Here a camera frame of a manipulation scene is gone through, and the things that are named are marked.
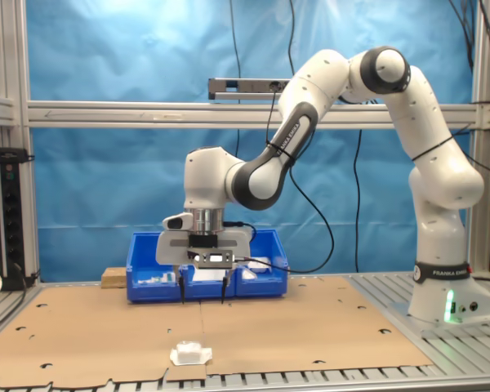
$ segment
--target blue backdrop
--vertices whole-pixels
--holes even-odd
[[[233,0],[244,78],[289,78],[288,0]],[[292,58],[353,56],[392,45],[430,80],[441,103],[470,101],[461,26],[448,1],[295,0]],[[237,77],[227,0],[28,0],[34,100],[207,101],[207,80]],[[322,272],[354,271],[356,131],[321,131],[295,166],[322,209],[336,250]],[[33,129],[42,278],[96,280],[124,265],[134,231],[158,230],[182,211],[185,155],[203,145],[234,151],[235,130]],[[242,131],[240,158],[264,147]],[[366,131],[359,155],[362,271],[411,270],[416,226],[408,173],[392,130]],[[229,220],[278,230],[291,265],[322,261],[330,247],[312,207],[287,182],[264,212],[229,206]]]

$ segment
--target blue plastic crate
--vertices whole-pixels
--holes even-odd
[[[257,230],[256,238],[251,242],[251,257],[268,257],[272,265],[288,267],[287,256],[274,229]],[[238,267],[235,273],[237,297],[282,296],[287,292],[287,271],[271,268],[269,272],[256,274],[256,279],[244,279],[244,268]]]
[[[180,287],[175,281],[149,282],[172,272],[172,266],[156,262],[156,247],[159,233],[134,233],[132,235],[129,255],[127,257],[127,298],[133,302],[180,301]],[[278,234],[274,229],[257,230],[251,243],[252,257],[268,257],[280,267],[287,268],[287,257]],[[225,292],[226,298],[233,296],[282,296],[287,292],[287,272],[271,269],[258,273],[256,279],[243,279],[242,272],[246,267],[238,267]],[[180,273],[185,278],[185,299],[202,300],[221,297],[219,280],[193,282],[194,267],[183,265]]]
[[[171,265],[156,262],[159,233],[134,233],[127,257],[127,299],[143,301],[180,301],[180,287],[171,282],[144,283],[172,273]]]

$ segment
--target green light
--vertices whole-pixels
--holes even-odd
[[[448,290],[447,303],[445,304],[445,307],[444,307],[444,321],[445,321],[445,323],[448,323],[450,321],[450,314],[452,311],[452,300],[453,299],[454,299],[454,291]]]

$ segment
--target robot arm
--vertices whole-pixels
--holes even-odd
[[[427,323],[490,322],[490,294],[467,270],[459,217],[459,209],[481,198],[483,179],[452,138],[423,73],[391,47],[350,60],[329,50],[314,55],[285,87],[278,102],[282,124],[256,159],[244,162],[221,147],[188,154],[185,211],[163,222],[157,261],[232,270],[235,256],[250,257],[250,232],[224,228],[225,204],[264,210],[276,203],[288,168],[340,96],[351,103],[382,99],[415,164],[410,186],[418,241],[409,314]],[[473,313],[465,314],[467,309]]]

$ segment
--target metal grating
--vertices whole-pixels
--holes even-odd
[[[421,339],[386,311],[389,304],[408,303],[413,280],[409,273],[343,275],[434,363],[422,367],[387,367],[323,372],[276,372],[208,376],[204,381],[164,380],[108,384],[83,392],[153,392],[156,390],[490,390],[490,327],[460,328]],[[70,283],[86,286],[97,283]],[[490,290],[490,283],[482,283]],[[29,291],[27,305],[43,287]],[[0,316],[20,298],[20,293],[0,295]],[[11,392],[70,392],[45,388]]]

